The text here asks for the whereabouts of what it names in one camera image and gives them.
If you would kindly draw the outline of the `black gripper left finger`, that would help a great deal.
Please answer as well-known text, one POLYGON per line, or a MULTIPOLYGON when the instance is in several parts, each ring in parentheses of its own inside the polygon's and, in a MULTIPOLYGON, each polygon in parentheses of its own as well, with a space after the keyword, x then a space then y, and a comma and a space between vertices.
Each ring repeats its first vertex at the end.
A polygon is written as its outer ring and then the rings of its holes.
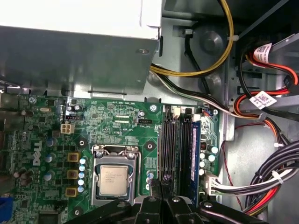
POLYGON ((159 224, 162 214, 162 188, 158 179, 152 180, 150 196, 139 196, 133 204, 113 200, 76 218, 77 224, 159 224))

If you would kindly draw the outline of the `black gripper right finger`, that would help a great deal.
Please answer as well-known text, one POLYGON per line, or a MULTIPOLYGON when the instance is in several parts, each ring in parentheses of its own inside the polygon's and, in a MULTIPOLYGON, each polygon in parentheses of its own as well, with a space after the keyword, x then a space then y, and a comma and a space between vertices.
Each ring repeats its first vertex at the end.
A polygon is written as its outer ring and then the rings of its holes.
POLYGON ((172 176, 164 175, 164 201, 170 224, 266 224, 212 200, 205 200, 198 207, 187 203, 182 196, 173 194, 172 176))

